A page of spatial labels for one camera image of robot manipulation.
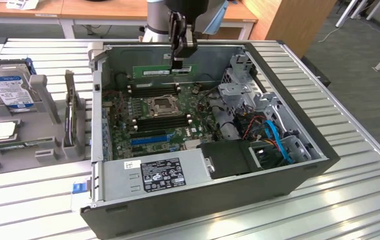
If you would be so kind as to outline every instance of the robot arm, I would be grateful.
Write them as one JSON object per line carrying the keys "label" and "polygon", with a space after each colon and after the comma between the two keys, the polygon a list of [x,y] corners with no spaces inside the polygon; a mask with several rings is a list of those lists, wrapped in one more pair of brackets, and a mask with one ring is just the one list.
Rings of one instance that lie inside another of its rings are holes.
{"label": "robot arm", "polygon": [[229,7],[227,0],[147,0],[148,31],[154,42],[171,42],[173,69],[183,68],[183,60],[198,50],[195,31],[215,34]]}

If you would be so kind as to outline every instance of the warning label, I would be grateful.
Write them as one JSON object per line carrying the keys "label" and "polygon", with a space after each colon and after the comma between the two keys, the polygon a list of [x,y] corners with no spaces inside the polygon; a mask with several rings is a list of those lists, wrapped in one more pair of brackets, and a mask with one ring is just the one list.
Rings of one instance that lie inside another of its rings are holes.
{"label": "warning label", "polygon": [[27,89],[23,88],[20,76],[0,76],[0,98],[11,108],[22,109],[34,105],[34,99]]}
{"label": "warning label", "polygon": [[143,185],[146,192],[186,185],[186,178],[179,158],[142,163]]}

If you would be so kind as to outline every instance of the blue pcie slot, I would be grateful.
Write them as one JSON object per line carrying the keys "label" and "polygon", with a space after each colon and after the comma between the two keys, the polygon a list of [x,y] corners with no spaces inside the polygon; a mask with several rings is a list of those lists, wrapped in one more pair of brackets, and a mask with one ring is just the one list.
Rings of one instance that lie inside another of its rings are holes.
{"label": "blue pcie slot", "polygon": [[131,140],[131,146],[140,145],[140,144],[154,144],[154,143],[169,142],[169,140],[170,140],[170,138],[167,135],[154,136],[150,138],[132,139]]}

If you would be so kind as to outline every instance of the blue tab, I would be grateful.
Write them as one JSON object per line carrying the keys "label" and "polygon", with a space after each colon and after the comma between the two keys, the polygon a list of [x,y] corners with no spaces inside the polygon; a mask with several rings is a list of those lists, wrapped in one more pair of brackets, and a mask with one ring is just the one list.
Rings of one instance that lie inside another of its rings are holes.
{"label": "blue tab", "polygon": [[75,183],[72,185],[72,191],[71,191],[72,194],[82,194],[86,193],[87,191],[88,191],[87,183]]}

